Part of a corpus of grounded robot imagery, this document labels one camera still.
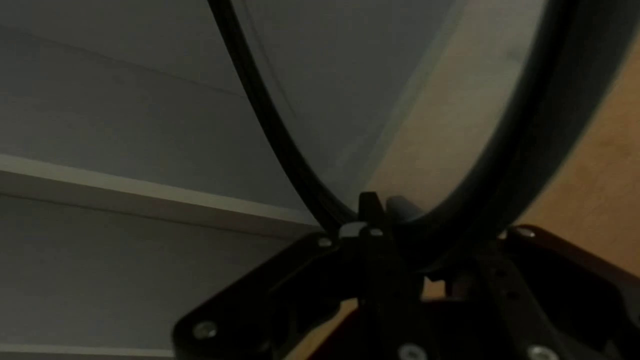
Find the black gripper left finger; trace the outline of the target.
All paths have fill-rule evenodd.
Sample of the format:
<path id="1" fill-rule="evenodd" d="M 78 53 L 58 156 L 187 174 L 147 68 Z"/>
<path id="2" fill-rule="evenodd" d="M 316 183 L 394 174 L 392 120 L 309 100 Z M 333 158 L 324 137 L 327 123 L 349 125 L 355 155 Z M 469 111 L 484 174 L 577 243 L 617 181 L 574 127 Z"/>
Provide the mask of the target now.
<path id="1" fill-rule="evenodd" d="M 334 236 L 309 234 L 183 317 L 176 360 L 283 360 L 314 329 L 360 304 L 347 339 L 352 357 L 427 360 L 430 330 L 417 279 L 396 250 L 376 194 Z"/>

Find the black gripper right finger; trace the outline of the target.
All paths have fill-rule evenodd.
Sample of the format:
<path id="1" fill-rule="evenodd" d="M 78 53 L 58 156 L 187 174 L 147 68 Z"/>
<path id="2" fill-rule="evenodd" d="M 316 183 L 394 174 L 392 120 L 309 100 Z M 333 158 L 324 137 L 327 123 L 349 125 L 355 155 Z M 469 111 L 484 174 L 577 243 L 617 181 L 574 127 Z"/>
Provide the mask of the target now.
<path id="1" fill-rule="evenodd" d="M 460 360 L 640 360 L 640 279 L 539 226 L 464 245 Z"/>

